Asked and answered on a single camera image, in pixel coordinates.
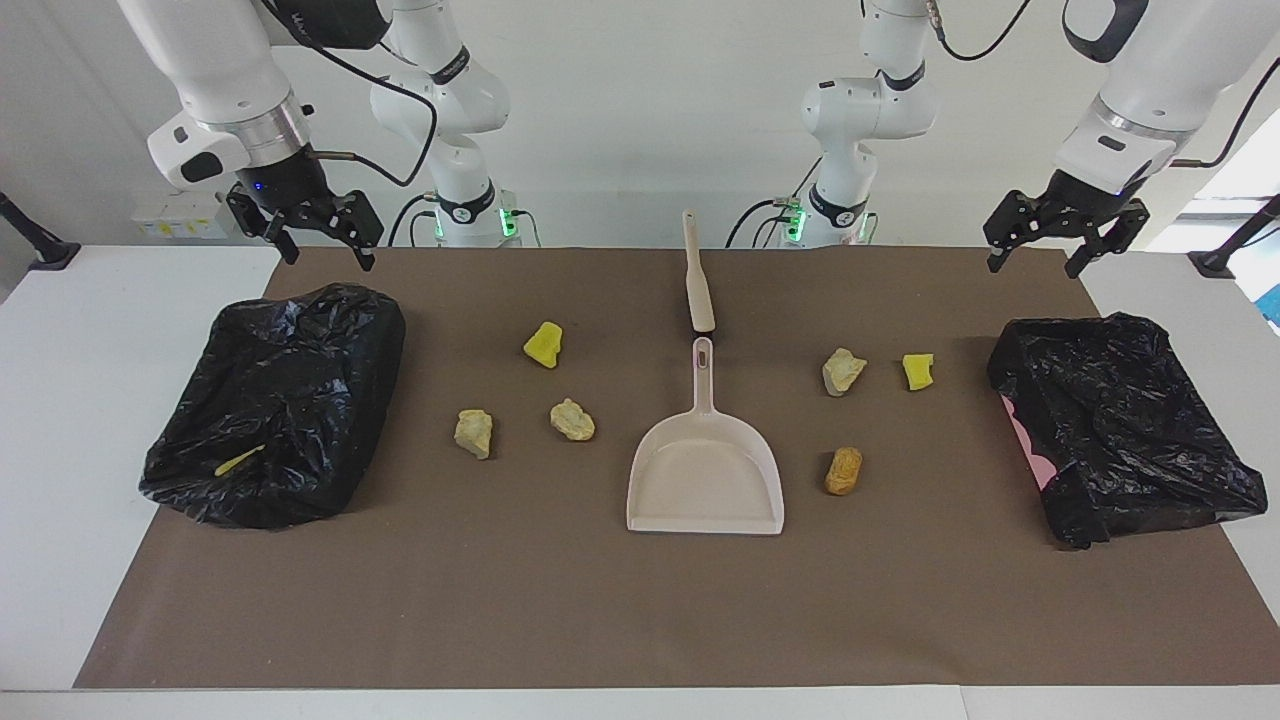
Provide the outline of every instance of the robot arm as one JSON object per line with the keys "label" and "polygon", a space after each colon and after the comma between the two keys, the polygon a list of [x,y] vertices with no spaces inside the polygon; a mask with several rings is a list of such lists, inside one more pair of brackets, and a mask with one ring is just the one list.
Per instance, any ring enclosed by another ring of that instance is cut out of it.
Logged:
{"label": "robot arm", "polygon": [[[119,0],[151,60],[169,76],[182,111],[147,138],[173,184],[236,173],[228,196],[241,228],[261,236],[288,263],[298,256],[285,228],[307,228],[352,247],[361,266],[383,225],[360,191],[334,195],[311,156],[305,108],[271,59],[255,0]],[[372,47],[387,31],[374,0],[276,0],[284,17],[333,47]]]}
{"label": "robot arm", "polygon": [[1110,74],[1055,155],[1044,192],[1009,192],[983,225],[992,272],[1042,237],[1084,240],[1066,264],[1073,278],[1092,260],[1128,250],[1148,218],[1138,188],[1169,167],[1267,46],[1280,28],[1280,3],[1068,0],[1062,28]]}
{"label": "robot arm", "polygon": [[868,0],[860,44],[879,72],[820,82],[805,95],[804,122],[822,143],[822,167],[804,199],[800,246],[837,245],[852,234],[877,169],[864,140],[916,137],[933,126],[940,101],[924,78],[928,35],[925,0]]}
{"label": "robot arm", "polygon": [[[436,138],[426,156],[440,211],[442,240],[451,246],[497,247],[515,237],[515,223],[503,206],[484,155],[466,135],[495,131],[511,114],[502,81],[471,58],[458,36],[447,0],[396,0],[392,50],[417,65],[388,82],[430,100],[438,110]],[[421,146],[431,135],[426,109],[397,92],[375,86],[370,94],[378,122]]]}

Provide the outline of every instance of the brown mat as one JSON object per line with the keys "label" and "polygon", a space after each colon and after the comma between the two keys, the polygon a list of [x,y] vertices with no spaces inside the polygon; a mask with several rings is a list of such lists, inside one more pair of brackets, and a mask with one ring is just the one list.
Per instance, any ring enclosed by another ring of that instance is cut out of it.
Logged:
{"label": "brown mat", "polygon": [[[159,511],[76,685],[1280,683],[1280,629],[1221,529],[1052,544],[983,369],[1010,318],[1096,314],[1061,265],[705,254],[717,401],[773,446],[786,529],[675,537],[628,533],[623,503],[644,432],[690,405],[680,252],[380,251],[361,274],[308,247],[268,296],[357,281],[408,318],[351,510],[276,533]],[[520,354],[544,319],[566,331],[554,372]],[[838,345],[870,366],[835,400]],[[905,352],[937,354],[934,387],[906,392]],[[593,442],[548,425],[566,396]],[[486,462],[452,443],[475,406],[498,421]],[[820,489],[841,445],[867,457],[842,498]]]}

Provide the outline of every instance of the small stone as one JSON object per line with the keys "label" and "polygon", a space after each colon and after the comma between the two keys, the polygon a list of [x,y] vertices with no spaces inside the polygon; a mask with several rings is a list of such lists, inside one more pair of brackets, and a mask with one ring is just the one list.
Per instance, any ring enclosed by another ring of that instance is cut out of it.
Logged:
{"label": "small stone", "polygon": [[453,430],[453,442],[475,455],[479,460],[489,459],[489,442],[493,439],[493,416],[484,410],[463,410],[458,413],[458,427]]}
{"label": "small stone", "polygon": [[844,347],[837,347],[822,365],[822,384],[827,386],[827,395],[832,397],[844,396],[865,366],[867,360],[854,357],[852,352]]}
{"label": "small stone", "polygon": [[863,454],[856,447],[841,447],[831,460],[831,469],[827,470],[827,492],[831,495],[849,495],[858,484],[858,471],[863,468]]}
{"label": "small stone", "polygon": [[567,397],[564,402],[552,407],[552,427],[575,442],[589,441],[595,436],[595,420],[581,405]]}

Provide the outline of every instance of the dustpan handle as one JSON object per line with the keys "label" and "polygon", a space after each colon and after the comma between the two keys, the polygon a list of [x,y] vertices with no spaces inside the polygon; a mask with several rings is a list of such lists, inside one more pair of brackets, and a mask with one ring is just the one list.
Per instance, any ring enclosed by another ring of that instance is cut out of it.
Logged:
{"label": "dustpan handle", "polygon": [[694,340],[694,413],[714,413],[714,387],[712,384],[712,354],[714,347],[710,338],[699,337]]}

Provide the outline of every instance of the black garbage bag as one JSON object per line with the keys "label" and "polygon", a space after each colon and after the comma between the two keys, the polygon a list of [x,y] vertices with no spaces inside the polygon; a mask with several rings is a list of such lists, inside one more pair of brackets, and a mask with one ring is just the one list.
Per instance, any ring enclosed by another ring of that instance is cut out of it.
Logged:
{"label": "black garbage bag", "polygon": [[232,528],[340,512],[378,447],[403,343],[396,301],[358,284],[224,307],[138,489]]}
{"label": "black garbage bag", "polygon": [[1266,512],[1262,477],[1146,318],[1014,320],[987,374],[1056,469],[1041,501],[1073,547]]}

